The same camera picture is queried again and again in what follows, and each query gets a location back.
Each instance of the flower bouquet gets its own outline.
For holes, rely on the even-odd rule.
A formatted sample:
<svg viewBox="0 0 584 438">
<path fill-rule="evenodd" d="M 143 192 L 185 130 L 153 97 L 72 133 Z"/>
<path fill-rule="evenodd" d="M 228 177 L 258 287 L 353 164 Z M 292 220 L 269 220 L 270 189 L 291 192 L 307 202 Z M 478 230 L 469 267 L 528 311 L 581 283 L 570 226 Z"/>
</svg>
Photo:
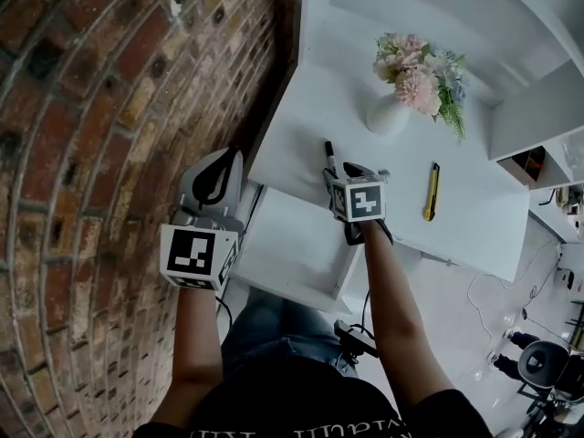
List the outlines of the flower bouquet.
<svg viewBox="0 0 584 438">
<path fill-rule="evenodd" d="M 459 141 L 464 138 L 463 103 L 467 81 L 464 56 L 442 50 L 420 37 L 386 33 L 377 41 L 373 70 L 395 84 L 397 100 L 434 121 L 442 117 Z"/>
</svg>

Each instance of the person's left arm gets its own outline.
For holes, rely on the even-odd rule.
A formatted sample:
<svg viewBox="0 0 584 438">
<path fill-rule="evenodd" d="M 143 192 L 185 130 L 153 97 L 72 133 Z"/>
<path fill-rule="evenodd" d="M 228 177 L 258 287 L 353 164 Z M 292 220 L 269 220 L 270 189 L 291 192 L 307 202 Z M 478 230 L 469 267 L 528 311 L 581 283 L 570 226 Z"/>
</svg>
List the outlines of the person's left arm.
<svg viewBox="0 0 584 438">
<path fill-rule="evenodd" d="M 176 311 L 172 382 L 151 422 L 185 428 L 199 402 L 222 381 L 215 293 L 181 289 Z"/>
</svg>

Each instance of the yellow utility knife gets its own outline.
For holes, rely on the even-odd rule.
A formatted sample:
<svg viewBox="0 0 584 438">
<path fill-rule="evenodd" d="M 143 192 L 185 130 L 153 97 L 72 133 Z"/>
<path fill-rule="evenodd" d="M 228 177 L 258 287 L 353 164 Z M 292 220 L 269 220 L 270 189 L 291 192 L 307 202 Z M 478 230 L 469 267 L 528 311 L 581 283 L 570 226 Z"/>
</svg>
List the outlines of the yellow utility knife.
<svg viewBox="0 0 584 438">
<path fill-rule="evenodd" d="M 440 191 L 440 166 L 435 162 L 430 173 L 430 190 L 428 191 L 428 202 L 423 212 L 426 221 L 432 221 L 436 216 L 436 206 L 438 206 L 438 194 Z"/>
</svg>

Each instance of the black t-shirt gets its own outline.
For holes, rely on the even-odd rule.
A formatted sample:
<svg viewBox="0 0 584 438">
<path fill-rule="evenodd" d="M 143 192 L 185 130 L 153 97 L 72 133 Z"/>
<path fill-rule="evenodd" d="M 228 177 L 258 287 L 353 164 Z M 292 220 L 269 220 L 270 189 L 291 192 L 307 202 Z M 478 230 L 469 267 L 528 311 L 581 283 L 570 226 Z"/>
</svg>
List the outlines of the black t-shirt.
<svg viewBox="0 0 584 438">
<path fill-rule="evenodd" d="M 134 438 L 482 438 L 492 437 L 457 390 L 442 391 L 406 412 L 366 381 L 345 378 L 315 360 L 259 360 L 212 390 L 190 430 L 147 423 Z"/>
</svg>

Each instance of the black marker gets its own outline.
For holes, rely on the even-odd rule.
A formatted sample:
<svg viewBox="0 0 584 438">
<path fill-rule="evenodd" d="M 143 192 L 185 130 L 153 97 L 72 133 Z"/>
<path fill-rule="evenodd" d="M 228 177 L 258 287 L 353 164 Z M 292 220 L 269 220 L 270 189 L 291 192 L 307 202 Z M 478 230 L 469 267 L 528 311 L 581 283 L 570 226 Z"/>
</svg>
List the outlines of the black marker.
<svg viewBox="0 0 584 438">
<path fill-rule="evenodd" d="M 332 143 L 330 141 L 327 141 L 325 143 L 325 151 L 327 152 L 328 166 L 330 168 L 330 171 L 335 176 L 335 178 L 339 178 L 339 175 L 337 174 L 337 162 L 335 161 L 335 153 L 332 150 Z"/>
</svg>

